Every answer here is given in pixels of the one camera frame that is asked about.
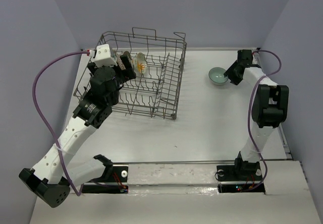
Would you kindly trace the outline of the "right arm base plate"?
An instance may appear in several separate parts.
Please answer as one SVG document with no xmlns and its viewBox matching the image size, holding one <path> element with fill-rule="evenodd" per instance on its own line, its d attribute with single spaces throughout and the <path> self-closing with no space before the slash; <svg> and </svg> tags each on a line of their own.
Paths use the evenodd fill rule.
<svg viewBox="0 0 323 224">
<path fill-rule="evenodd" d="M 265 193 L 263 183 L 259 187 L 254 188 L 263 178 L 260 166 L 257 166 L 255 170 L 237 170 L 233 164 L 218 165 L 214 177 L 218 182 L 218 191 L 221 194 L 241 192 Z"/>
</svg>

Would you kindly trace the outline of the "grey wire dish rack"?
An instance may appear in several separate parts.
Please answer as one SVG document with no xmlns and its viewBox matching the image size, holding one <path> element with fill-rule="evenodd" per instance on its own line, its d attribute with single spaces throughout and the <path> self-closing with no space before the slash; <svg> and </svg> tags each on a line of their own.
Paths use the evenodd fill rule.
<svg viewBox="0 0 323 224">
<path fill-rule="evenodd" d="M 156 31 L 134 27 L 132 32 L 104 32 L 97 45 L 109 44 L 117 56 L 129 51 L 131 58 L 144 53 L 147 71 L 122 84 L 119 103 L 113 111 L 168 120 L 177 118 L 181 81 L 187 48 L 186 34 L 174 32 L 172 37 L 157 36 Z"/>
</svg>

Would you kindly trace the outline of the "leaf flower pattern bowl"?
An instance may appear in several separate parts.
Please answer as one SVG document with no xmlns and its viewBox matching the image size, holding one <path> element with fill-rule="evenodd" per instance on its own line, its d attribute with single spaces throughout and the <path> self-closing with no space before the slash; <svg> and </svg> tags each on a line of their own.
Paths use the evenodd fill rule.
<svg viewBox="0 0 323 224">
<path fill-rule="evenodd" d="M 147 61 L 145 55 L 142 52 L 139 52 L 132 58 L 132 67 L 141 75 L 144 75 L 147 71 Z"/>
</svg>

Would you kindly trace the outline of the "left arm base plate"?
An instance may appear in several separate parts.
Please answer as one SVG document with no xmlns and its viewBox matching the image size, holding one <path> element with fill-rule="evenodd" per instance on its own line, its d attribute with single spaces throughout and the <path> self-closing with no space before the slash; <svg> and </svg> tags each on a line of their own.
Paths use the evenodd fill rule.
<svg viewBox="0 0 323 224">
<path fill-rule="evenodd" d="M 83 185 L 82 194 L 127 194 L 129 166 L 114 164 L 112 172 Z"/>
</svg>

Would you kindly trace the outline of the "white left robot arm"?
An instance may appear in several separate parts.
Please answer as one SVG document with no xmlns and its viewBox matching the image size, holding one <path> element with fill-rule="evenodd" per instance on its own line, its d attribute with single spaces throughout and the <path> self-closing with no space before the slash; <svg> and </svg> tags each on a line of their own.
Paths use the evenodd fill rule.
<svg viewBox="0 0 323 224">
<path fill-rule="evenodd" d="M 113 174 L 113 162 L 99 154 L 81 166 L 67 169 L 83 143 L 110 116 L 119 102 L 119 92 L 125 82 L 136 74 L 127 55 L 117 57 L 113 65 L 89 65 L 90 89 L 84 94 L 60 136 L 52 133 L 54 144 L 32 168 L 19 173 L 20 180 L 47 205 L 56 208 L 71 190 L 81 195 L 83 184 L 99 184 Z"/>
</svg>

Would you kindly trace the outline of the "red patterned bowl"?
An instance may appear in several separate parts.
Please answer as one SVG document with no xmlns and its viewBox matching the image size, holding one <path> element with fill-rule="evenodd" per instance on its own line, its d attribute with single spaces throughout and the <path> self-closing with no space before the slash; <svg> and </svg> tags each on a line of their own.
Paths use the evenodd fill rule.
<svg viewBox="0 0 323 224">
<path fill-rule="evenodd" d="M 129 51 L 125 51 L 122 54 L 117 56 L 117 64 L 121 68 L 121 70 L 126 70 L 132 67 L 132 58 Z"/>
</svg>

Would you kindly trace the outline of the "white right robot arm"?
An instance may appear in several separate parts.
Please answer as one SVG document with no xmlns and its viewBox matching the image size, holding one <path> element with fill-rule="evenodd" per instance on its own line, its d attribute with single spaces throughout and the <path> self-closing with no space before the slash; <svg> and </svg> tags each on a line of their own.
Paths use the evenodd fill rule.
<svg viewBox="0 0 323 224">
<path fill-rule="evenodd" d="M 233 165 L 218 168 L 220 181 L 243 181 L 256 177 L 269 136 L 287 118 L 289 87 L 271 80 L 261 66 L 253 62 L 254 54 L 249 49 L 239 50 L 237 60 L 224 73 L 234 85 L 242 81 L 249 83 L 252 92 L 247 114 L 248 140 Z"/>
</svg>

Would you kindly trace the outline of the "teal green bowl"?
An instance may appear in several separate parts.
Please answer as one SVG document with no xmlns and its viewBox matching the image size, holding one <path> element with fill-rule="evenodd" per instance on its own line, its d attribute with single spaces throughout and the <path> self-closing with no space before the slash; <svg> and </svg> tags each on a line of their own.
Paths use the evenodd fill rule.
<svg viewBox="0 0 323 224">
<path fill-rule="evenodd" d="M 217 86 L 222 86 L 228 81 L 228 77 L 224 75 L 225 69 L 221 67 L 214 67 L 210 69 L 208 77 L 210 81 Z"/>
</svg>

